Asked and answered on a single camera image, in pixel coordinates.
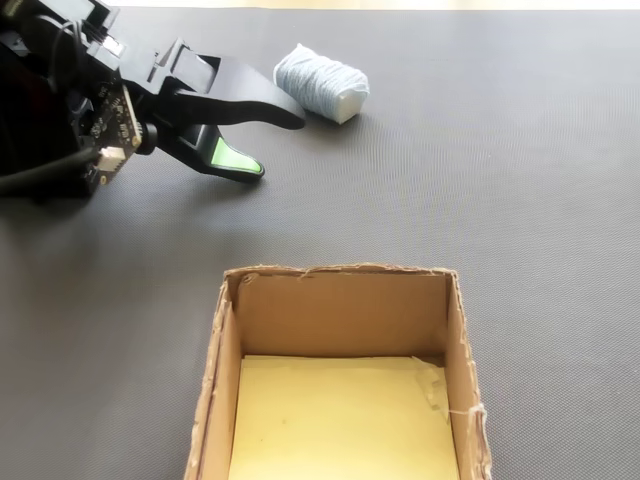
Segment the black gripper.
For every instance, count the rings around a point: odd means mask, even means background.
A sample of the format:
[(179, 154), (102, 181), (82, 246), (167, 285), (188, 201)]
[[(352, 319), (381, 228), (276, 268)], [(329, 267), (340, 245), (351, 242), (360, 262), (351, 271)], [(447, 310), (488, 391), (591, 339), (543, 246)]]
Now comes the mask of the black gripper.
[(264, 166), (230, 146), (217, 126), (255, 121), (298, 130), (306, 122), (298, 102), (250, 65), (199, 54), (180, 38), (161, 53), (136, 33), (118, 31), (117, 16), (100, 1), (74, 3), (83, 37), (79, 78), (159, 97), (153, 115), (170, 125), (149, 123), (157, 147), (192, 170), (246, 184), (261, 180)]

